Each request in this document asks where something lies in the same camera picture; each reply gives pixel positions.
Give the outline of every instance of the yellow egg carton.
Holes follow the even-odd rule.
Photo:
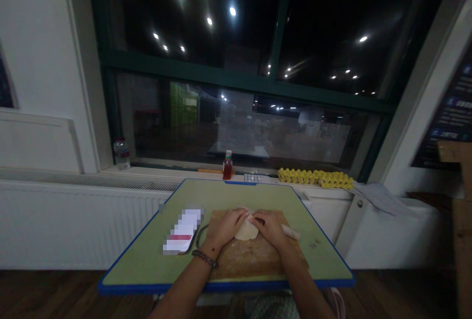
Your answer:
[[[352,189],[354,179],[343,172],[301,171],[280,168],[277,175],[282,182],[298,184],[318,184],[322,188]]]

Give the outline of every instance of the plastic bottle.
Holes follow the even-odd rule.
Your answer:
[[[124,137],[119,137],[113,144],[113,151],[115,152],[115,163],[118,169],[129,169],[131,167],[129,162],[129,148]]]
[[[232,153],[229,149],[226,151],[225,161],[223,162],[223,180],[231,179],[231,170],[233,169]]]

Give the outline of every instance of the dough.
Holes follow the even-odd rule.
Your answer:
[[[235,238],[237,240],[250,240],[256,239],[259,230],[249,220],[252,218],[252,214],[249,214],[242,223],[241,228],[237,231]]]

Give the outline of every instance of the wrist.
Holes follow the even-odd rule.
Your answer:
[[[216,261],[220,255],[221,248],[223,248],[223,246],[220,244],[220,242],[218,242],[214,236],[209,236],[206,237],[199,250],[204,252],[205,255],[210,257],[212,260]]]
[[[278,243],[277,246],[275,246],[275,250],[277,250],[277,252],[279,254],[281,254],[281,253],[284,253],[286,251],[290,251],[291,247],[292,247],[292,245],[290,244],[288,239],[284,239],[283,241]]]

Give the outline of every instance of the ketchup bottle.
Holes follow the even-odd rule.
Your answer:
[[[231,179],[231,170],[233,169],[232,153],[230,149],[226,151],[225,161],[223,162],[223,180]]]

